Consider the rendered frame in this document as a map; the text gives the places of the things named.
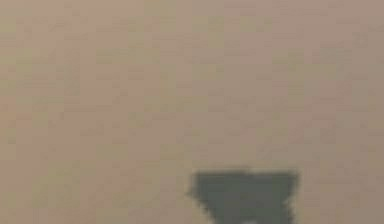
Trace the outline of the dark grey tapered block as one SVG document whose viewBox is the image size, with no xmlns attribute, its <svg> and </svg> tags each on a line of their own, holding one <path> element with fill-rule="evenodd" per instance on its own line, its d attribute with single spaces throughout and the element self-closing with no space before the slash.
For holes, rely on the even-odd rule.
<svg viewBox="0 0 384 224">
<path fill-rule="evenodd" d="M 291 200 L 298 182 L 292 171 L 200 171 L 189 196 L 212 224 L 296 224 Z"/>
</svg>

